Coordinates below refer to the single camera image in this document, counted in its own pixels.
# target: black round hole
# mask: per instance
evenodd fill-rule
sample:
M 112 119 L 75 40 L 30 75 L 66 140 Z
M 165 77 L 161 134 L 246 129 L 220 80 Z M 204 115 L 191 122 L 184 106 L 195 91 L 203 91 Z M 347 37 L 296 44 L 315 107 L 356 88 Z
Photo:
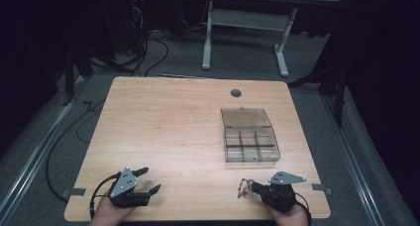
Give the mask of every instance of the black round hole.
M 233 97 L 240 97 L 242 95 L 242 92 L 239 89 L 233 89 L 233 90 L 231 90 L 231 95 Z

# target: gray desk leg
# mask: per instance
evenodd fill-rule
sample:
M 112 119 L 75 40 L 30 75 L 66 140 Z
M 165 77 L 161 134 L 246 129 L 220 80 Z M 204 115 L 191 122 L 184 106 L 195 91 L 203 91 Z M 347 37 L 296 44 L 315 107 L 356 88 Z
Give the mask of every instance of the gray desk leg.
M 211 58 L 211 28 L 213 25 L 213 1 L 209 1 L 209 11 L 207 18 L 207 37 L 206 43 L 204 44 L 203 54 L 203 69 L 210 69 L 210 58 Z
M 281 38 L 279 45 L 274 45 L 275 55 L 277 57 L 278 68 L 280 69 L 280 74 L 283 77 L 288 77 L 288 71 L 286 62 L 284 61 L 283 49 L 286 44 L 287 37 L 290 33 L 291 26 L 293 25 L 294 17 L 296 16 L 297 8 L 293 8 L 290 12 L 290 15 L 287 19 L 286 27 Z

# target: transparent compartment box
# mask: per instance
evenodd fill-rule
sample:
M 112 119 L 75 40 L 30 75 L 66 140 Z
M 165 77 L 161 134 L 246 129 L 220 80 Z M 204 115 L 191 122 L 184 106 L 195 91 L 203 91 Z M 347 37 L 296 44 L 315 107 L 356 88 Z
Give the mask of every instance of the transparent compartment box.
M 222 109 L 226 162 L 276 162 L 274 130 L 263 109 Z

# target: human hand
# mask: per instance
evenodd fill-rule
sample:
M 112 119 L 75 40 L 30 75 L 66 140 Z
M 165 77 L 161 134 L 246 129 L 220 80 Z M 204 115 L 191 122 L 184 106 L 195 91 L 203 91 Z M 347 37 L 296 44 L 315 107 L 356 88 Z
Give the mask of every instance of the human hand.
M 90 221 L 90 226 L 117 226 L 121 221 L 127 217 L 136 207 L 133 208 L 117 208 L 115 207 L 108 196 L 102 196 L 96 208 L 95 216 Z
M 274 218 L 277 226 L 308 226 L 308 216 L 306 210 L 299 204 L 294 204 L 290 211 L 281 213 L 267 204 L 264 204 L 266 210 Z

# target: gray carpet floor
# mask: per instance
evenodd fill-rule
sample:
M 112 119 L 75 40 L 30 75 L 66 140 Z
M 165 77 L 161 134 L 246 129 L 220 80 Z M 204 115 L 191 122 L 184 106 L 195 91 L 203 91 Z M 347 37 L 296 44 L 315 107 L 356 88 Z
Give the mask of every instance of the gray carpet floor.
M 252 37 L 246 34 L 216 34 L 213 43 L 212 66 L 201 68 L 203 41 L 199 33 L 184 38 L 156 32 L 151 38 L 160 39 L 168 46 L 164 61 L 154 67 L 149 76 L 194 76 L 204 78 L 280 80 L 290 82 L 310 73 L 328 37 L 309 39 L 304 34 L 290 36 L 284 50 L 289 77 L 279 75 L 272 45 L 279 33 Z M 149 41 L 148 54 L 142 63 L 143 75 L 149 66 L 165 54 L 165 47 L 156 41 Z M 118 55 L 117 61 L 128 57 Z M 65 116 L 53 142 L 59 140 L 50 161 L 50 178 L 57 192 L 72 189 L 83 162 L 88 142 L 94 132 L 102 105 L 86 112 L 85 101 L 93 105 L 105 99 L 114 77 L 127 75 L 110 68 L 95 67 L 94 74 L 76 85 L 77 97 Z M 8 154 L 0 162 L 2 178 L 0 197 L 5 199 L 33 151 L 40 145 L 50 126 L 62 111 L 65 100 L 64 83 L 57 83 L 58 94 L 47 103 L 22 132 Z M 290 89 L 293 101 L 308 141 L 321 181 L 331 189 L 326 194 L 332 214 L 327 219 L 315 219 L 312 225 L 371 225 L 366 208 L 360 198 L 351 170 L 345 161 L 343 140 L 337 133 L 337 126 L 331 120 L 331 111 L 326 107 L 333 97 L 319 96 L 316 84 L 305 84 Z M 411 212 L 401 199 L 392 178 L 386 171 L 365 125 L 358 114 L 351 93 L 346 92 L 341 129 L 351 146 L 357 163 L 371 190 L 374 202 L 385 225 L 417 225 Z M 45 162 L 34 169 L 35 177 L 28 182 L 28 189 L 22 192 L 9 225 L 87 225 L 67 222 L 63 218 L 65 203 L 53 196 L 47 186 Z M 275 225 L 269 222 L 170 222 L 140 225 Z

